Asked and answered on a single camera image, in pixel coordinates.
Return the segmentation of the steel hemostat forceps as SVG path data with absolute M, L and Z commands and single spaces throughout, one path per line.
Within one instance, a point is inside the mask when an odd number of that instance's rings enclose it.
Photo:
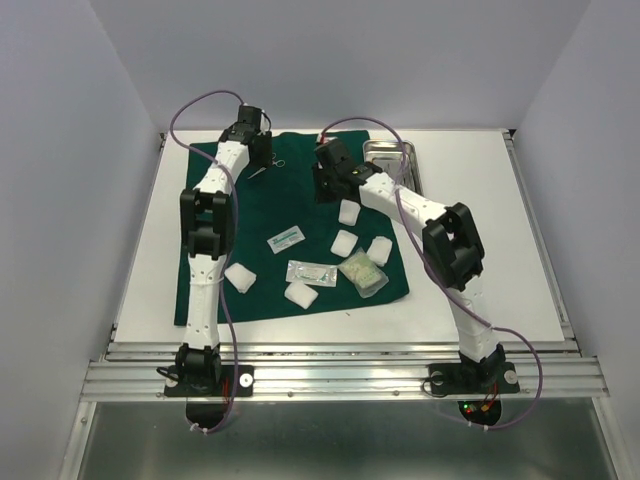
M 255 172 L 253 172 L 252 174 L 250 174 L 248 176 L 249 179 L 252 179 L 264 172 L 266 172 L 267 170 L 271 169 L 271 168 L 283 168 L 286 165 L 286 161 L 284 159 L 280 159 L 277 154 L 275 152 L 272 153 L 272 157 L 271 157 L 271 161 L 264 165 L 259 167 Z

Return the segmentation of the stainless steel tray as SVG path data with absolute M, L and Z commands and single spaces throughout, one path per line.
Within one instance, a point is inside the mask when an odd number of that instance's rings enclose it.
M 415 146 L 409 141 L 404 141 L 403 145 L 408 155 L 404 166 L 402 166 L 402 148 L 396 141 L 391 140 L 370 139 L 365 141 L 363 144 L 364 160 L 378 165 L 392 178 L 399 176 L 398 183 L 422 195 L 423 189 Z

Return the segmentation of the clear bag of swabs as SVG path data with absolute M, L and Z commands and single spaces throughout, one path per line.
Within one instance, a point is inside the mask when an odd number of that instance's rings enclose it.
M 362 298 L 370 298 L 384 288 L 389 279 L 363 251 L 358 250 L 338 265 L 338 270 L 354 285 Z

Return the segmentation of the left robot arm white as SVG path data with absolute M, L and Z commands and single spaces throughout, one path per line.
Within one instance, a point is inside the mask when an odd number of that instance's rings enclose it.
M 172 376 L 188 391 L 218 394 L 234 383 L 220 357 L 218 308 L 220 284 L 237 232 L 235 183 L 246 167 L 269 166 L 272 134 L 263 110 L 242 102 L 237 119 L 222 131 L 213 155 L 191 145 L 187 149 L 209 160 L 210 166 L 179 198 L 189 292 L 186 330 Z

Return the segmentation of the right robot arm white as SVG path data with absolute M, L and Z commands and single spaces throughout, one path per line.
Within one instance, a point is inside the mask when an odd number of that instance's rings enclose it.
M 371 162 L 356 162 L 334 138 L 315 148 L 312 167 L 319 202 L 349 200 L 402 224 L 430 279 L 446 295 L 458 332 L 459 361 L 430 367 L 439 389 L 481 392 L 493 386 L 505 362 L 492 325 L 482 317 L 480 275 L 484 246 L 470 209 L 428 200 Z

